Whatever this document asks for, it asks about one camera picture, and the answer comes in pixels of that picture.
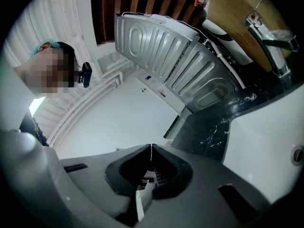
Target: wooden ceiling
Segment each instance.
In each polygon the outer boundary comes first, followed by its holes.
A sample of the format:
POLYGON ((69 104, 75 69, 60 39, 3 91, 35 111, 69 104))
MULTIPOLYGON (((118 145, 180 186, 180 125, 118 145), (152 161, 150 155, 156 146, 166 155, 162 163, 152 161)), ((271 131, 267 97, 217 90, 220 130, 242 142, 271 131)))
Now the wooden ceiling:
POLYGON ((114 40, 114 15, 123 12, 160 14, 200 27, 203 8, 194 0, 91 0, 97 44, 114 40))

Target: black marble countertop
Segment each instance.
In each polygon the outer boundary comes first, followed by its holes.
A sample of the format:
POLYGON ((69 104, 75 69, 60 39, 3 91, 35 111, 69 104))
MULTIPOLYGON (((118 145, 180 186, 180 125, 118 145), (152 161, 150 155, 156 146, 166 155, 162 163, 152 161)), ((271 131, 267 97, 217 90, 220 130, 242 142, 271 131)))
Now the black marble countertop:
POLYGON ((188 116, 172 147, 223 161, 230 122, 234 118, 260 109, 304 83, 302 65, 298 61, 291 61, 288 65, 291 73, 283 79, 270 72, 229 98, 188 116))

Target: sink drain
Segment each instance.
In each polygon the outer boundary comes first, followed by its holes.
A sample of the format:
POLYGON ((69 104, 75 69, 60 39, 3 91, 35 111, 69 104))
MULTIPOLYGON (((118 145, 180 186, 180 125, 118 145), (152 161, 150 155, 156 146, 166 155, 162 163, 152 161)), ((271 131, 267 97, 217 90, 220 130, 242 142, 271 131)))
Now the sink drain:
POLYGON ((304 148, 301 145, 295 146, 291 150, 291 162, 295 166, 299 166, 304 162, 304 148))

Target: light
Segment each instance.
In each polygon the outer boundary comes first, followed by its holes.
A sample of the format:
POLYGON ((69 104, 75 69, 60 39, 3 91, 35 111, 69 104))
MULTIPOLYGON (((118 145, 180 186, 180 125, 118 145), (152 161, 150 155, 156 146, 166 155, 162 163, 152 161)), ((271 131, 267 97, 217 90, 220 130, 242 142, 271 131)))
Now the light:
POLYGON ((46 97, 41 97, 39 99, 34 99, 30 106, 28 107, 30 113, 32 116, 34 116, 34 113, 37 111, 38 107, 41 105, 41 103, 44 101, 46 97))

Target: faucet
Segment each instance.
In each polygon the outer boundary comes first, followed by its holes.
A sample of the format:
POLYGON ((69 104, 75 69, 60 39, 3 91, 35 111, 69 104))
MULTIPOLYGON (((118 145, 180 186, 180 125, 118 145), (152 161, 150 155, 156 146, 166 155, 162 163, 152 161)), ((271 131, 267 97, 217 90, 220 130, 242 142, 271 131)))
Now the faucet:
POLYGON ((243 24, 248 27, 249 32, 258 41, 265 52, 273 72, 282 78, 290 73, 281 49, 293 52, 299 51, 296 36, 288 30, 270 31, 256 12, 258 6, 245 18, 243 24))

